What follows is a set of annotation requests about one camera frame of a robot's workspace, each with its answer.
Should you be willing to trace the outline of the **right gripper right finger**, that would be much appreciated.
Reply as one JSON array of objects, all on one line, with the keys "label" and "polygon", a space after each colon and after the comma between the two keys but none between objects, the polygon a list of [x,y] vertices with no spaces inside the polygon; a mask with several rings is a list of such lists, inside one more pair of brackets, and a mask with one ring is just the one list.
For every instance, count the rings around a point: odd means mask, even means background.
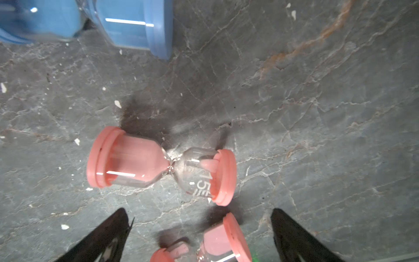
[{"label": "right gripper right finger", "polygon": [[282,262],[342,261],[282,209],[273,210],[271,224],[275,246]]}]

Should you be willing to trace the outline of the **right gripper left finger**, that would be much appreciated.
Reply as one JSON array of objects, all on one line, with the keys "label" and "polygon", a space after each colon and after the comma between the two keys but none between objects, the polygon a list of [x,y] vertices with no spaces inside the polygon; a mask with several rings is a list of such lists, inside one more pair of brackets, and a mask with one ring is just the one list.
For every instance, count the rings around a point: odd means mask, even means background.
[{"label": "right gripper left finger", "polygon": [[121,207],[57,261],[119,262],[132,226]]}]

